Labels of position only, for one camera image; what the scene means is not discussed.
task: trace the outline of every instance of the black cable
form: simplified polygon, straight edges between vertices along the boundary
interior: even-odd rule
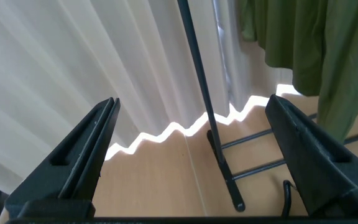
[[[296,187],[291,184],[289,180],[283,181],[284,186],[284,207],[283,212],[281,213],[281,217],[286,218],[290,214],[291,209],[291,187],[293,187],[296,190]]]

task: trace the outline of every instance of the wooden floor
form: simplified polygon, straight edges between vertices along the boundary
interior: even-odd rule
[[[305,114],[316,112],[317,98],[286,95]],[[223,143],[270,127],[264,107],[256,106],[242,122],[219,124]],[[206,123],[194,136],[174,132],[157,144],[144,141],[133,155],[123,152],[106,161],[93,203],[99,217],[201,217],[280,215],[285,179],[282,165],[237,181],[246,210],[236,212],[206,139]],[[350,136],[358,133],[358,117]],[[347,145],[358,156],[358,142]],[[282,158],[273,134],[224,151],[233,173]],[[298,192],[292,190],[290,215],[307,215]]]

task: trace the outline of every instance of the white curtain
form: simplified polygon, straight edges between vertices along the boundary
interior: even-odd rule
[[[215,113],[274,93],[289,72],[240,41],[234,0],[189,2]],[[176,1],[0,1],[1,190],[15,189],[110,96],[122,103],[111,144],[124,147],[204,113]]]

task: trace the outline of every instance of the green fabric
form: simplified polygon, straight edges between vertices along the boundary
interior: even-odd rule
[[[358,115],[358,0],[239,0],[239,12],[243,38],[319,95],[318,124],[343,141]]]

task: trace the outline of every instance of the sunlight strip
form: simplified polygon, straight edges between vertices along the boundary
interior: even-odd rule
[[[284,93],[300,95],[294,89],[294,87],[292,85],[278,84],[276,95],[282,96]],[[243,121],[254,106],[266,106],[268,100],[269,100],[268,98],[262,97],[262,96],[251,96],[248,99],[248,102],[246,103],[244,109],[241,112],[236,111],[236,109],[234,109],[233,105],[230,104],[229,105],[229,116],[227,116],[227,118],[225,118],[224,116],[221,116],[219,114],[214,114],[215,119],[217,122],[225,124],[225,125],[231,124],[234,120]],[[113,155],[115,155],[119,151],[125,152],[126,154],[135,153],[137,147],[143,140],[148,140],[148,141],[157,142],[157,143],[164,142],[175,130],[180,131],[185,136],[192,136],[195,133],[197,133],[198,130],[200,130],[200,128],[207,122],[207,120],[208,120],[208,115],[206,114],[206,112],[204,112],[203,115],[201,115],[201,117],[199,117],[194,122],[194,124],[191,125],[188,129],[185,129],[184,127],[182,127],[180,124],[178,124],[176,122],[172,122],[158,136],[153,136],[153,135],[147,134],[147,133],[140,133],[138,135],[138,137],[135,139],[135,141],[128,148],[122,147],[119,144],[114,143],[108,149],[104,160],[107,161],[107,160],[111,159],[113,157]]]

